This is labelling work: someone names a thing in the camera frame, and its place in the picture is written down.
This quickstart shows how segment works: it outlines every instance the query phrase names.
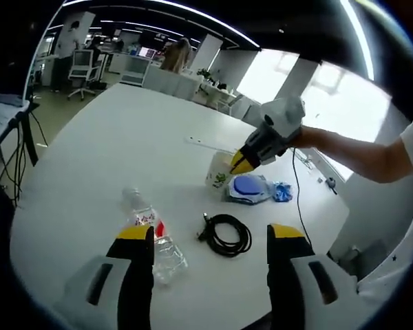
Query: blue plastic bag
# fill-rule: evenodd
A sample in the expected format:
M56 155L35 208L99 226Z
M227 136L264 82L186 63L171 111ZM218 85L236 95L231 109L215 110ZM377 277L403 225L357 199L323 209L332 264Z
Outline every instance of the blue plastic bag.
M273 182L275 187L275 193L273 199L276 202L284 203L292 199L292 192L290 191L290 184L286 182Z

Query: bottle label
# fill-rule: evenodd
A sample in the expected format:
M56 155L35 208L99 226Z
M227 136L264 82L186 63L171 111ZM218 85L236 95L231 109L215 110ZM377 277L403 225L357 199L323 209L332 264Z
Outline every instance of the bottle label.
M165 226L158 213L151 209L136 214L136 226L150 225L154 227L154 234L157 238L166 235Z

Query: cable connector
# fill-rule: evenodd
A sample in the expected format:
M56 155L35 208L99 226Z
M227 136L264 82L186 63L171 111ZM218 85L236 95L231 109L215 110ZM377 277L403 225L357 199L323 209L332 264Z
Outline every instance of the cable connector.
M198 241L199 242L203 242L206 241L207 239L207 228L208 228L208 224L210 223L210 219L208 218L208 214L204 213L204 220L205 220L205 228L203 229L203 231L201 233L198 232Z

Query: plastic cup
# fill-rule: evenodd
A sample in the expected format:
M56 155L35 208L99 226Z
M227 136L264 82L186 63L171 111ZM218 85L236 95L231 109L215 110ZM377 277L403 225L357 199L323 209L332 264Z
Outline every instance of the plastic cup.
M223 151L215 153L206 174L205 184L213 192L222 194L234 175L231 172L231 161L233 156Z

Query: plastic water bottle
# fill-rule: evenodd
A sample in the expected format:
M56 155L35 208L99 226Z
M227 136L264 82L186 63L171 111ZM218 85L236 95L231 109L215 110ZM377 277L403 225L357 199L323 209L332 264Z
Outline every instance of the plastic water bottle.
M127 215L128 226L154 227L153 275L157 282L168 285L176 274L188 267L187 260L168 236L159 214L142 198L138 189L123 189L123 210Z

